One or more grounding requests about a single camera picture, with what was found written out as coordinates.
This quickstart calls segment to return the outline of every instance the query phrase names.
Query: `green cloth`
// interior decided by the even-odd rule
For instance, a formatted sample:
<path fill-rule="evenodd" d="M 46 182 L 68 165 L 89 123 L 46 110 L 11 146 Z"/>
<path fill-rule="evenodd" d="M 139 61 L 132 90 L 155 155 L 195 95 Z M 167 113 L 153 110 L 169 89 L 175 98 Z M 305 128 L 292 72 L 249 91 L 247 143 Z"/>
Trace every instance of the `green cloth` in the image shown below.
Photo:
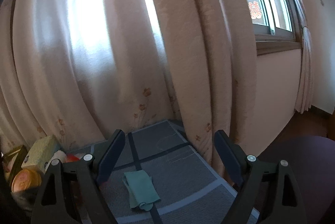
<path fill-rule="evenodd" d="M 153 203 L 160 200 L 151 177 L 144 170 L 125 172 L 122 181 L 129 191 L 130 208 L 150 211 Z"/>

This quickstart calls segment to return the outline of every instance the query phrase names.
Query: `white wall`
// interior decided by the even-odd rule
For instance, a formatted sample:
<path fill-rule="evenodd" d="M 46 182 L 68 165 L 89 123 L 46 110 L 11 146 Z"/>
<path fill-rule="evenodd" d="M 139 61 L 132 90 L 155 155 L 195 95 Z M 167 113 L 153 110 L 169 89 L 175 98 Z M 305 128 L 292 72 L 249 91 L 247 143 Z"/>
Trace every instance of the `white wall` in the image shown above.
<path fill-rule="evenodd" d="M 335 0 L 303 0 L 313 40 L 312 104 L 333 113 L 335 106 Z"/>
<path fill-rule="evenodd" d="M 301 69 L 301 50 L 257 57 L 254 123 L 247 136 L 258 156 L 277 137 L 294 114 Z"/>

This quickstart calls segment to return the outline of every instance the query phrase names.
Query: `metal screw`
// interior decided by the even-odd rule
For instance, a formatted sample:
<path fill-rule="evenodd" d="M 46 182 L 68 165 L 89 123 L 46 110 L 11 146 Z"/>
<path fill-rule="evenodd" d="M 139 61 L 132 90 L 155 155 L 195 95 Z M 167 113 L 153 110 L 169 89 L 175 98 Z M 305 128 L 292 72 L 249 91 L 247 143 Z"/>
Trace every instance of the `metal screw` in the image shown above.
<path fill-rule="evenodd" d="M 288 163 L 286 160 L 281 160 L 281 161 L 280 161 L 280 164 L 281 164 L 282 166 L 288 166 L 288 165 L 289 165 L 289 163 Z"/>
<path fill-rule="evenodd" d="M 59 164 L 59 160 L 58 159 L 53 159 L 51 162 L 52 165 L 58 165 Z"/>
<path fill-rule="evenodd" d="M 255 162 L 255 161 L 256 161 L 256 157 L 255 157 L 254 155 L 248 155 L 248 156 L 247 156 L 247 159 L 248 159 L 248 161 L 250 161 L 250 162 Z"/>
<path fill-rule="evenodd" d="M 93 158 L 93 156 L 92 156 L 91 154 L 86 154 L 86 155 L 84 156 L 84 160 L 85 160 L 85 161 L 90 161 L 90 160 L 92 160 L 92 158 Z"/>

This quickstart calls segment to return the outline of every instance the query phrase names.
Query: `curtain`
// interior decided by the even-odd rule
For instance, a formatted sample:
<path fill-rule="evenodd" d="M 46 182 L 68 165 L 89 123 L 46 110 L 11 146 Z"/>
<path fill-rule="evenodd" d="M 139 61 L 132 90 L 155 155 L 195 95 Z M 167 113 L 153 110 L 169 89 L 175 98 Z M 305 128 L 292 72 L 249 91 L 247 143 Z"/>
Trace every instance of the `curtain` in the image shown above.
<path fill-rule="evenodd" d="M 312 59 L 312 37 L 307 25 L 307 18 L 303 0 L 294 0 L 299 14 L 301 24 L 301 37 L 303 53 L 301 60 L 301 74 L 295 109 L 303 113 L 312 106 L 314 92 L 313 59 Z"/>
<path fill-rule="evenodd" d="M 74 149 L 180 119 L 145 0 L 7 0 L 0 25 L 3 151 L 51 134 Z"/>
<path fill-rule="evenodd" d="M 0 13 L 3 138 L 11 131 L 31 146 L 54 134 L 72 149 L 116 128 L 182 119 L 221 176 L 217 130 L 253 151 L 257 55 L 246 0 L 9 2 Z"/>
<path fill-rule="evenodd" d="M 246 0 L 154 0 L 186 134 L 222 176 L 212 143 L 243 149 L 253 118 L 256 44 Z"/>

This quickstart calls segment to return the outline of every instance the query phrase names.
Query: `chair seat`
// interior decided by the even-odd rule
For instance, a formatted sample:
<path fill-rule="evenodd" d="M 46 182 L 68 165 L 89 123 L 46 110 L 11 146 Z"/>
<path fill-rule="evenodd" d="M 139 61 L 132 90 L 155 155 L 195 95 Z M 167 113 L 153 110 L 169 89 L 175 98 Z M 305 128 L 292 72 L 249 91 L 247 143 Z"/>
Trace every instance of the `chair seat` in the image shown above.
<path fill-rule="evenodd" d="M 286 160 L 304 200 L 307 221 L 318 223 L 335 198 L 335 142 L 304 136 L 272 143 L 258 157 L 264 162 Z"/>

